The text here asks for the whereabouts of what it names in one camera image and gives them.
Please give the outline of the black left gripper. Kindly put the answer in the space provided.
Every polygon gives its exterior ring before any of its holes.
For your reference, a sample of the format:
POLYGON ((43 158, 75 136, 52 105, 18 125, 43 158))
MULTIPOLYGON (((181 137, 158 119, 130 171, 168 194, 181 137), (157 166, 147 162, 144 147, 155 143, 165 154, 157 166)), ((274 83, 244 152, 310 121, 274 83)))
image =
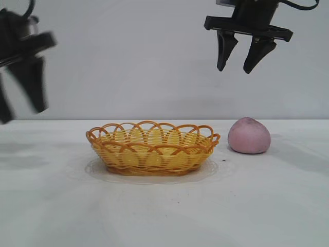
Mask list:
MULTIPOLYGON (((1 67, 10 65, 10 72, 25 90, 34 110, 47 109, 44 96, 44 58, 36 54, 56 46, 52 32, 38 32, 39 18, 24 17, 7 9, 1 10, 1 67)), ((5 97, 3 80, 0 80, 1 123, 13 120, 5 97)))

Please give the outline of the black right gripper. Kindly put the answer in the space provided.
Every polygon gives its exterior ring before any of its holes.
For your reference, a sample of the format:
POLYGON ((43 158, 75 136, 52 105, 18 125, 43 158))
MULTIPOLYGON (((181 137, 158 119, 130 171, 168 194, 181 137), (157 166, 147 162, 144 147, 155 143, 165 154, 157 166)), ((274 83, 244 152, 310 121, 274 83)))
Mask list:
POLYGON ((238 43, 235 33, 254 36, 243 66, 247 74, 275 49, 277 44, 274 39, 291 40, 292 31, 270 24, 278 4, 278 1, 236 1, 232 17, 206 17, 205 29, 217 31, 217 68, 220 72, 238 43))

